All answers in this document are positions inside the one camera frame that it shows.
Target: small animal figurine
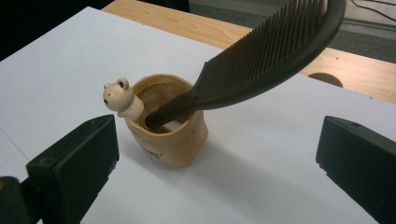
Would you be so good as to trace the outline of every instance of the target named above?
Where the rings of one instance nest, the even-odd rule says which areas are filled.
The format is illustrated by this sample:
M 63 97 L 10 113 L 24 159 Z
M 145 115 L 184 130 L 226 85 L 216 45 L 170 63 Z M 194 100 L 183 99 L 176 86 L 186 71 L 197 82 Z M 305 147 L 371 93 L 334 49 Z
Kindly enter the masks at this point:
M 134 95 L 125 77 L 119 78 L 115 83 L 105 84 L 103 101 L 107 108 L 117 111 L 120 118 L 138 120 L 144 111 L 143 102 Z

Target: cable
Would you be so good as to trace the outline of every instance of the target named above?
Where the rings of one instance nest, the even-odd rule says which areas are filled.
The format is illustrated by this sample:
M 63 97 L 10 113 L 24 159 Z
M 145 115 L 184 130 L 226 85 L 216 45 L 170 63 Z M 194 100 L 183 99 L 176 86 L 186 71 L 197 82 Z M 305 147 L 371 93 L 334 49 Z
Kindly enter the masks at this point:
M 373 12 L 376 12 L 376 13 L 382 15 L 383 17 L 386 17 L 386 18 L 390 19 L 391 21 L 396 21 L 396 19 L 393 19 L 392 17 L 390 17 L 390 16 L 388 16 L 388 15 L 386 15 L 386 14 L 380 12 L 380 11 L 377 11 L 377 10 L 375 10 L 375 9 L 373 9 L 373 8 L 370 8 L 370 7 L 363 7 L 363 6 L 360 6 L 360 5 L 356 4 L 354 0 L 350 0 L 350 1 L 351 1 L 355 6 L 357 6 L 357 7 L 361 7 L 361 8 L 365 8 L 365 9 L 371 10 L 371 11 L 373 11 Z M 375 0 L 362 0 L 362 1 L 377 2 L 377 3 L 387 4 L 387 5 L 391 5 L 391 6 L 396 6 L 396 4 L 387 3 L 387 2 L 381 2 L 381 1 L 375 1 Z
M 375 3 L 380 3 L 380 4 L 386 4 L 386 5 L 396 6 L 396 4 L 394 4 L 394 3 L 382 2 L 382 1 L 376 1 L 376 0 L 361 0 L 361 1 L 375 2 Z

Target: wooden table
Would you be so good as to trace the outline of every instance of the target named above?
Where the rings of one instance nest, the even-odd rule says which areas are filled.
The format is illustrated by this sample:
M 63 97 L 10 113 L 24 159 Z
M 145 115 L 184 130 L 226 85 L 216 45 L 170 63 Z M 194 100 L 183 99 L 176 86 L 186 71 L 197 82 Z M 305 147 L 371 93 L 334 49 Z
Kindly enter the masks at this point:
M 226 49 L 250 28 L 134 0 L 116 0 L 103 11 Z M 326 48 L 302 75 L 328 73 L 345 89 L 396 104 L 396 64 Z

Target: comb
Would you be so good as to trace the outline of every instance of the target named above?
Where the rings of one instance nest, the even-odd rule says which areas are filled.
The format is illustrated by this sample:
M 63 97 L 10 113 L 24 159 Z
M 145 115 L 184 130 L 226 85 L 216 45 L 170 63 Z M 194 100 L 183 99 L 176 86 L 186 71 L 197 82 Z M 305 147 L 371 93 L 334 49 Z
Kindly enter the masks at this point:
M 149 114 L 146 126 L 156 129 L 195 110 L 234 105 L 271 90 L 318 57 L 345 9 L 345 0 L 290 1 L 206 62 L 195 85 Z

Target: cup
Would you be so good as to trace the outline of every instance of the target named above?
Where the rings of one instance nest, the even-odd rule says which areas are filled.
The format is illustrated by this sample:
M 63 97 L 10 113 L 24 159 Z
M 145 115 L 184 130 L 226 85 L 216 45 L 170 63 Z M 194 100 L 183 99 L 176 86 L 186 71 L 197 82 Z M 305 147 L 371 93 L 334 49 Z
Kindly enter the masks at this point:
M 133 85 L 145 111 L 137 121 L 125 119 L 128 129 L 151 158 L 170 167 L 189 166 L 201 149 L 207 138 L 204 111 L 195 111 L 157 130 L 146 129 L 144 120 L 146 115 L 191 88 L 188 81 L 165 74 L 144 77 Z

